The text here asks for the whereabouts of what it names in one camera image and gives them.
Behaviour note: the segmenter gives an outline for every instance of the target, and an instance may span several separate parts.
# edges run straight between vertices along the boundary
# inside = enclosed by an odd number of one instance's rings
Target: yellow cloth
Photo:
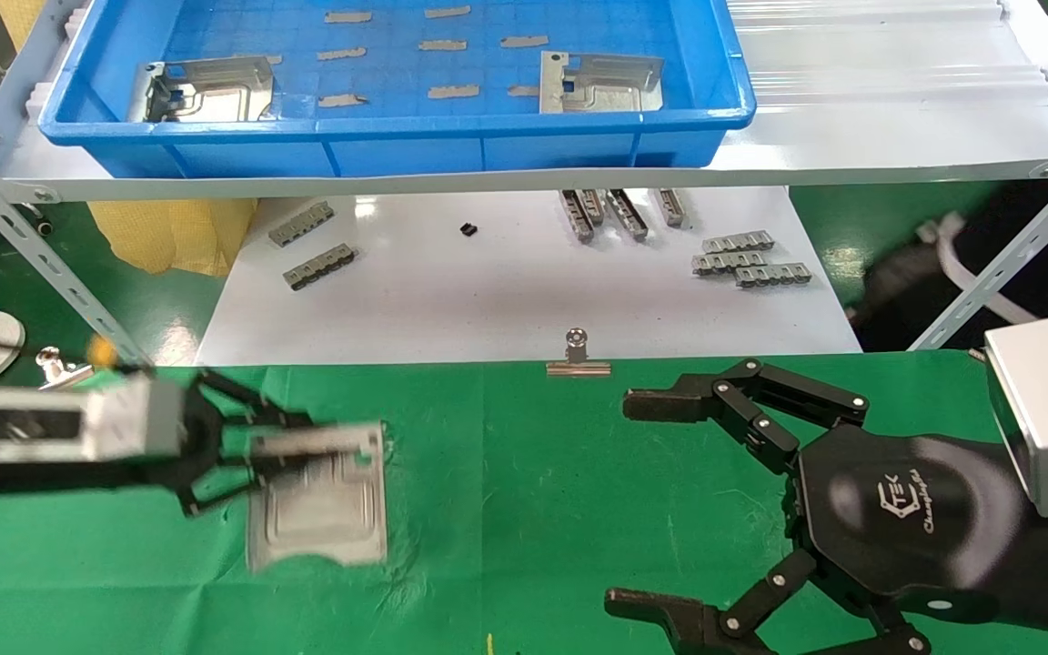
[[[0,0],[16,49],[22,49],[43,0]],[[257,200],[88,203],[115,257],[147,272],[182,268],[228,275]]]

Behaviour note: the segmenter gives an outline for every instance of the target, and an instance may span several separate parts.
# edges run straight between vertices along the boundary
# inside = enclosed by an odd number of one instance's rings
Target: metal clip
[[[59,348],[47,347],[38,351],[35,355],[35,364],[43,370],[46,383],[40,387],[41,391],[62,390],[63,387],[70,387],[80,380],[94,376],[95,370],[91,365],[64,364],[63,357],[59,355]]]
[[[586,345],[590,343],[590,335],[578,327],[573,327],[567,334],[565,341],[569,344],[565,348],[565,362],[549,362],[545,366],[549,376],[558,377],[601,377],[611,376],[612,365],[608,362],[590,362]]]

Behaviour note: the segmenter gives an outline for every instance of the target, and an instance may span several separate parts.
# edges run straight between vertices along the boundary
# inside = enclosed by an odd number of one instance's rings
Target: metal sheet part
[[[468,86],[433,86],[428,90],[428,99],[474,99],[479,95],[479,84]]]
[[[292,555],[326,556],[346,567],[386,560],[383,423],[286,431],[255,439],[252,452],[326,457],[270,480],[249,498],[245,563],[250,571]]]
[[[434,41],[420,41],[419,50],[466,50],[466,41],[449,41],[441,38]]]
[[[772,239],[766,230],[756,230],[754,232],[741,232],[739,235],[728,237],[715,237],[702,241],[702,252],[716,253],[738,253],[741,250],[769,250],[774,247]]]
[[[333,248],[321,254],[321,256],[305,262],[305,264],[297,265],[290,270],[286,270],[286,272],[282,274],[282,278],[286,280],[286,284],[291,289],[297,291],[301,287],[308,285],[308,283],[324,278],[326,275],[335,272],[339,268],[350,264],[350,262],[354,261],[354,257],[357,257],[354,248],[346,244],[337,244]]]
[[[548,45],[548,37],[505,37],[500,39],[500,48],[536,48]]]
[[[439,9],[424,9],[423,14],[428,18],[450,18],[462,17],[472,13],[471,4],[463,4],[462,7],[443,7]]]
[[[811,282],[811,272],[802,264],[751,265],[736,268],[737,283],[743,289],[754,286],[806,285]]]
[[[366,95],[357,93],[341,93],[337,95],[323,95],[318,100],[318,107],[353,107],[354,105],[366,105],[370,100]]]
[[[593,240],[593,224],[585,211],[585,204],[576,191],[563,190],[561,192],[562,202],[565,204],[565,216],[569,217],[569,224],[573,227],[573,235],[576,240],[587,244]]]
[[[601,199],[603,191],[582,190],[582,204],[585,204],[585,215],[589,217],[592,224],[604,223],[604,200]]]
[[[374,17],[373,12],[328,12],[326,22],[329,24],[365,24]]]
[[[261,121],[274,103],[268,58],[153,62],[136,75],[129,123]]]
[[[720,256],[695,256],[691,260],[694,275],[716,275],[732,272],[736,268],[748,265],[766,265],[758,253],[727,253]]]
[[[661,58],[541,51],[541,113],[656,111],[662,105],[664,63]]]
[[[275,242],[275,244],[284,248],[286,245],[289,245],[293,241],[307,235],[307,233],[309,233],[312,228],[326,223],[326,221],[333,218],[333,209],[329,206],[328,202],[323,200],[323,202],[316,203],[314,206],[309,208],[307,211],[304,211],[300,213],[300,215],[287,220],[286,224],[282,224],[280,227],[270,230],[269,239]]]
[[[350,59],[350,58],[361,58],[363,54],[367,53],[366,48],[350,48],[348,50],[327,50],[325,52],[318,52],[318,61],[328,62],[332,59]]]
[[[670,227],[681,227],[682,221],[686,220],[686,211],[681,206],[677,192],[657,190],[657,196],[661,202],[661,216],[665,217],[665,224]]]
[[[609,190],[606,197],[609,199],[612,213],[616,215],[617,220],[620,220],[625,232],[629,232],[629,236],[633,237],[633,240],[645,241],[650,228],[648,224],[645,224],[641,215],[637,213],[637,208],[633,206],[633,202],[625,194],[625,190]]]

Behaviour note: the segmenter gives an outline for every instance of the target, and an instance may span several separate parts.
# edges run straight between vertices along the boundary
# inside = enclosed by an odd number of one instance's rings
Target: metal shelf
[[[26,99],[38,83],[53,79],[66,52],[63,24],[71,7],[63,0],[49,0],[0,91],[0,200],[1048,177],[1048,17],[1038,0],[727,0],[727,4],[751,67],[760,111],[751,128],[727,134],[714,161],[703,169],[182,181],[113,179],[82,149],[53,147],[26,124]],[[3,227],[13,230],[10,224]],[[976,286],[934,325],[936,341],[926,333],[922,345],[941,343],[941,328],[952,334],[973,307],[980,307],[1028,261],[1028,252],[1048,242],[1048,208],[1019,239],[1013,252],[1006,250],[1005,258],[995,261],[998,265],[978,275]],[[99,312],[92,318],[99,320]]]

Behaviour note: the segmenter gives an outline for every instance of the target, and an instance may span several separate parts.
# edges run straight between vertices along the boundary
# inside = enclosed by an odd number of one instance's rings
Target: metal strip
[[[104,308],[104,304],[95,299],[90,289],[87,289],[82,279],[77,278],[70,266],[64,264],[63,259],[35,232],[14,204],[5,202],[1,196],[0,235],[3,235],[18,254],[21,254],[43,279],[46,279],[47,285],[63,296],[63,300],[70,304],[88,325],[91,325],[92,330],[115,345],[122,359],[149,362],[148,355],[137,347],[132,335],[124,330],[115,316]]]
[[[977,275],[973,286],[957,296],[936,321],[929,325],[908,349],[936,349],[960,330],[973,314],[984,307],[994,293],[1022,270],[1032,256],[1048,245],[1048,204],[1024,227],[997,257]]]

